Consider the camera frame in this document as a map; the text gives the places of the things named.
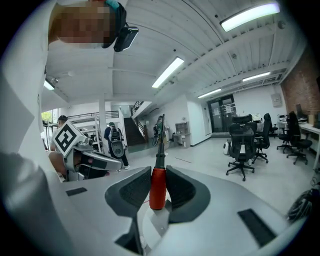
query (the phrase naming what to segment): fluorescent light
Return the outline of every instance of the fluorescent light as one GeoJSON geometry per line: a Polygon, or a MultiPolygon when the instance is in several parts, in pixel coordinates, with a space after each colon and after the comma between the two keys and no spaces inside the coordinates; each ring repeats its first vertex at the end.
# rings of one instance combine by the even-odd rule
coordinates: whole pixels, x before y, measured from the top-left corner
{"type": "Polygon", "coordinates": [[[247,77],[247,78],[245,78],[245,79],[242,79],[242,82],[245,82],[245,81],[248,81],[248,80],[251,80],[251,79],[255,79],[255,78],[260,78],[260,77],[268,76],[268,75],[270,75],[270,72],[263,73],[263,74],[257,74],[257,75],[250,76],[250,77],[247,77]]]}
{"type": "Polygon", "coordinates": [[[52,91],[55,88],[53,87],[53,85],[51,85],[50,83],[47,82],[47,80],[44,80],[44,87],[46,87],[48,90],[52,91]]]}
{"type": "Polygon", "coordinates": [[[166,68],[159,78],[152,85],[153,88],[158,88],[182,63],[185,61],[176,57],[174,61],[166,68]]]}
{"type": "Polygon", "coordinates": [[[232,16],[231,18],[228,18],[227,20],[221,22],[221,26],[226,32],[228,32],[244,23],[253,21],[266,15],[277,14],[279,12],[280,8],[277,3],[268,3],[246,10],[238,15],[232,16]]]}
{"type": "Polygon", "coordinates": [[[221,91],[221,88],[213,90],[213,91],[210,91],[210,92],[208,92],[208,93],[206,93],[204,95],[199,96],[198,98],[200,99],[200,98],[206,97],[206,96],[208,96],[210,94],[214,94],[214,93],[217,93],[217,92],[220,92],[220,91],[221,91]]]}

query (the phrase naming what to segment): brick wall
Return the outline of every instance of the brick wall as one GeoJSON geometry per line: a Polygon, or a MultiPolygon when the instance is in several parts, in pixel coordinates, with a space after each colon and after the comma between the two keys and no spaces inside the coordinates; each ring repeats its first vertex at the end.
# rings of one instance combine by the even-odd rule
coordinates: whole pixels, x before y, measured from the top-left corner
{"type": "Polygon", "coordinates": [[[307,47],[296,66],[281,84],[287,112],[296,111],[301,104],[304,114],[315,115],[320,112],[320,91],[317,77],[320,69],[312,50],[307,47]]]}

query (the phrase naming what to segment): white ceiling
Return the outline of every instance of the white ceiling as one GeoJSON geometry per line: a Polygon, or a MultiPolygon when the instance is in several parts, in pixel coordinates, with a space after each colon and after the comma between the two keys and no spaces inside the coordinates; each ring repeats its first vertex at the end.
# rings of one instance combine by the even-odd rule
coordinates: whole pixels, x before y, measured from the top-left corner
{"type": "Polygon", "coordinates": [[[200,96],[217,88],[221,94],[250,87],[278,84],[297,61],[306,44],[285,11],[241,25],[229,32],[223,19],[260,0],[124,0],[127,23],[139,34],[131,47],[77,49],[62,42],[49,46],[47,78],[58,79],[63,100],[43,95],[43,105],[92,102],[104,94],[107,101],[152,101],[160,107],[182,93],[200,96]],[[285,22],[280,29],[278,22],[285,22]],[[184,60],[158,89],[156,78],[178,56],[184,60]],[[262,79],[242,79],[271,71],[262,79]]]}

